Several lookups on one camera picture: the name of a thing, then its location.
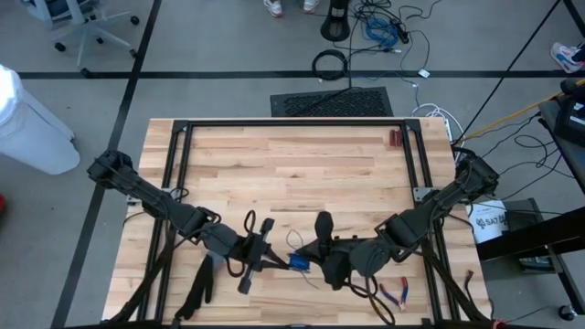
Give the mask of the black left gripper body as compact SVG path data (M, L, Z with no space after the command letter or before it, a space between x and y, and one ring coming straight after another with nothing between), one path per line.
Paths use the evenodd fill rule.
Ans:
M275 267L275 253L271 249L271 244L266 241L273 228L274 220L265 218L261 223L259 233L253 231L254 225L254 219L250 225L244 224L248 235L236 245L231 253L231 256L234 256L235 260L240 261L243 265L238 286L238 292L242 294L249 293L254 271L262 272L264 268Z

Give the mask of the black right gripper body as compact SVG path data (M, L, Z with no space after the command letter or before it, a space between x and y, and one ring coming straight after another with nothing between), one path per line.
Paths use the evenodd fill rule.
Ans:
M334 291L339 291L351 275L349 253L360 239L357 236L351 239L334 238L333 228L332 215L327 211L319 212L314 223L318 264L323 272L324 281Z

